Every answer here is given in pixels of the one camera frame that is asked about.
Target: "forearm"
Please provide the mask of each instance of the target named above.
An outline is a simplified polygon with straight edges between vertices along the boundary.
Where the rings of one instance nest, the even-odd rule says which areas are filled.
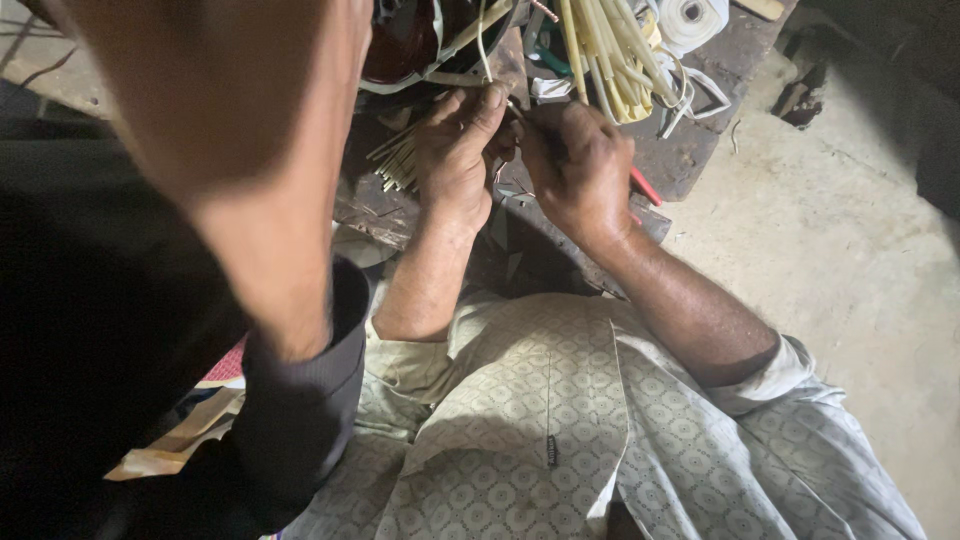
[[[650,332],[702,386],[742,382],[776,352],[773,330],[639,227],[593,251],[590,255],[623,287]]]
[[[444,341],[467,270],[474,233],[425,212],[373,317],[381,339]]]
[[[330,223],[371,6],[282,4],[49,2],[97,60],[137,165],[299,362],[330,339]]]

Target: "wooden plank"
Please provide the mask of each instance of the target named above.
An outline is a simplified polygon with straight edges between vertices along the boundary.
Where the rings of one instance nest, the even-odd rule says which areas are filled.
[[[783,4],[777,0],[733,0],[733,2],[767,21],[776,21],[783,15]]]

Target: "red pliers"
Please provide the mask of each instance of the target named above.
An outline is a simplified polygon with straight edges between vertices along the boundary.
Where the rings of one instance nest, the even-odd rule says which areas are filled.
[[[636,167],[630,167],[630,179],[633,180],[634,184],[640,188],[640,193],[642,193],[647,199],[650,199],[650,202],[655,207],[663,204],[663,199],[660,198],[660,195],[657,193],[654,187],[647,182],[647,179],[643,178],[643,175],[640,174],[640,171],[638,171]],[[638,225],[643,225],[643,222],[640,221],[640,218],[636,217],[635,215],[634,221],[636,221]]]

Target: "white patterned shirt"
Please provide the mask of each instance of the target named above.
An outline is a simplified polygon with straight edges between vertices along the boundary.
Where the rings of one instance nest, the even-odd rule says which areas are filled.
[[[791,337],[746,381],[703,389],[629,303],[473,297],[445,343],[368,324],[353,439],[284,540],[606,535],[924,538],[845,394]]]

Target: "roll of tape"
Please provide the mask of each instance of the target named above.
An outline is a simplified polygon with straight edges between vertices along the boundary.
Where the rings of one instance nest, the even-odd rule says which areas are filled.
[[[681,58],[727,26],[728,0],[660,0],[663,45]]]

